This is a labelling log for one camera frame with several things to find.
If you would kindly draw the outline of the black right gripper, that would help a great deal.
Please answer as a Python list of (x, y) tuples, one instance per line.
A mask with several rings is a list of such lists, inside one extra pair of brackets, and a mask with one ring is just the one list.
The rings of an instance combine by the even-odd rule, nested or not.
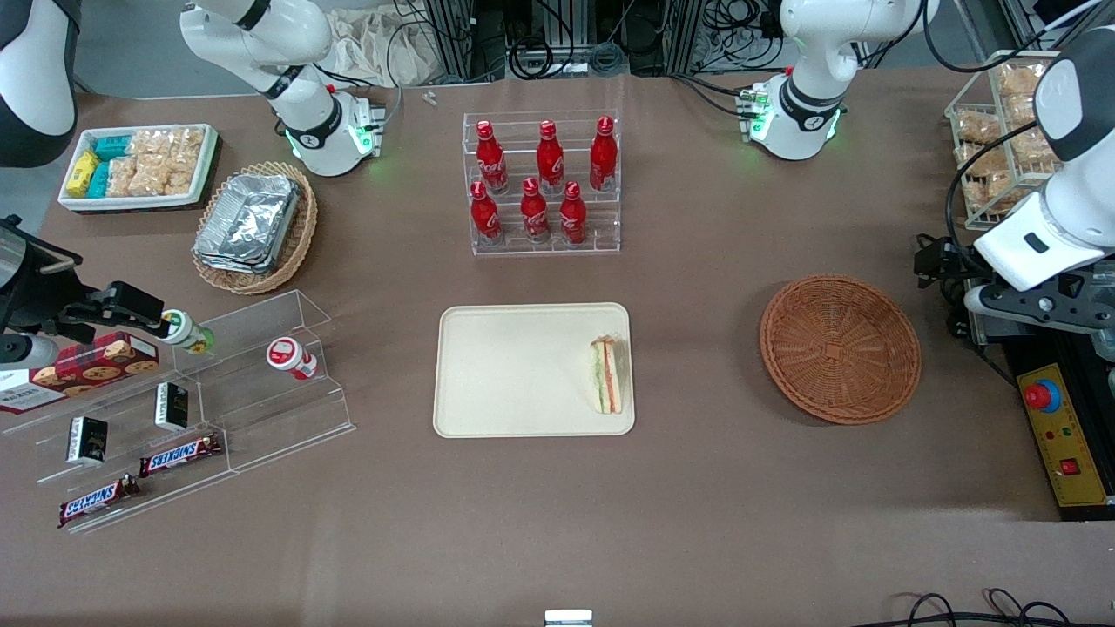
[(130, 327), (164, 339), (169, 322), (163, 319), (165, 302), (124, 281), (103, 291), (103, 306), (81, 303), (91, 293), (72, 269), (41, 273), (52, 258), (31, 247), (25, 260), (3, 284), (3, 325), (14, 332), (66, 337), (77, 344), (94, 341), (96, 325)]

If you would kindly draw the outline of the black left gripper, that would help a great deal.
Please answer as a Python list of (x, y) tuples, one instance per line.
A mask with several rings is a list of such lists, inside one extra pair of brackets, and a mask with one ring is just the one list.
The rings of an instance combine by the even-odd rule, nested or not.
[[(964, 281), (976, 280), (976, 262), (968, 247), (949, 247), (949, 238), (915, 237), (913, 273), (928, 287), (946, 274), (946, 293), (964, 293)], [(1059, 332), (1097, 334), (1114, 327), (1112, 283), (1094, 274), (1055, 274), (1020, 291), (1002, 280), (976, 287), (976, 314), (1047, 327)]]

